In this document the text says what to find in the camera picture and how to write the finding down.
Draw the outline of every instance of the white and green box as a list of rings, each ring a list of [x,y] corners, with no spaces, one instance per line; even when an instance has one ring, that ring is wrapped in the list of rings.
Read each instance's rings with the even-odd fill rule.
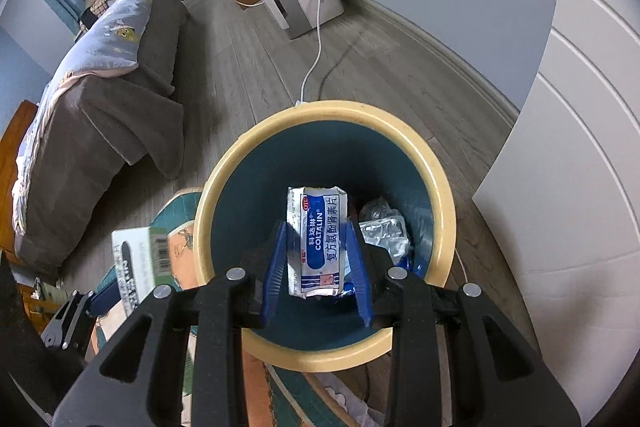
[[[111,247],[118,288],[127,317],[159,284],[172,284],[165,229],[114,230]]]

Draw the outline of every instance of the wooden headboard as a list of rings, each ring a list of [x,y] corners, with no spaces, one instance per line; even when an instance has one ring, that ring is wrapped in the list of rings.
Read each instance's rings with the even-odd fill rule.
[[[18,178],[15,159],[22,138],[36,116],[38,106],[24,100],[0,139],[0,248],[10,263],[21,264],[14,253],[14,227],[12,225],[13,198],[11,190]]]

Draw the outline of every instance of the metal bolt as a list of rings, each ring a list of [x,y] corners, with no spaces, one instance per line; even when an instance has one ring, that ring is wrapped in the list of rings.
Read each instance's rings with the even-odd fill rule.
[[[397,281],[400,281],[406,277],[406,270],[401,266],[394,266],[392,268],[389,268],[389,271],[387,273],[389,274],[389,277],[391,277],[391,279],[395,279]]]
[[[229,268],[226,271],[226,278],[230,281],[239,281],[241,279],[244,279],[245,275],[246,272],[244,271],[244,268],[241,268],[239,266],[236,266],[235,268]]]
[[[462,286],[462,291],[468,297],[479,297],[482,293],[482,289],[474,282],[468,282]]]
[[[171,286],[168,284],[161,284],[154,288],[154,297],[156,299],[164,299],[171,295]]]

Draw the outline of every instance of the gray wood floor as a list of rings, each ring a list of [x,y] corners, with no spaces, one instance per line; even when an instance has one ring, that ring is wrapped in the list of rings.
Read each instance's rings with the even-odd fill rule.
[[[240,134],[300,96],[318,49],[314,32],[289,41],[265,7],[242,11],[232,0],[188,0],[187,6],[191,19],[180,37],[174,95],[185,108],[182,172],[167,182],[145,157],[116,176],[63,266],[67,288],[95,288],[113,264],[112,230],[148,225],[177,190],[203,185]],[[455,64],[383,17],[347,6],[322,26],[322,57],[305,98],[370,103],[427,140],[454,193],[457,248],[469,279],[537,346],[511,271],[471,200],[511,127]],[[460,283],[456,261],[449,285]]]

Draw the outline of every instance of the blue wrapper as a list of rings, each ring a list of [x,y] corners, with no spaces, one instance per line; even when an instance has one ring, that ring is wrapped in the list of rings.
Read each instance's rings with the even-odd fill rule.
[[[289,294],[336,296],[344,285],[347,194],[341,188],[289,188]]]

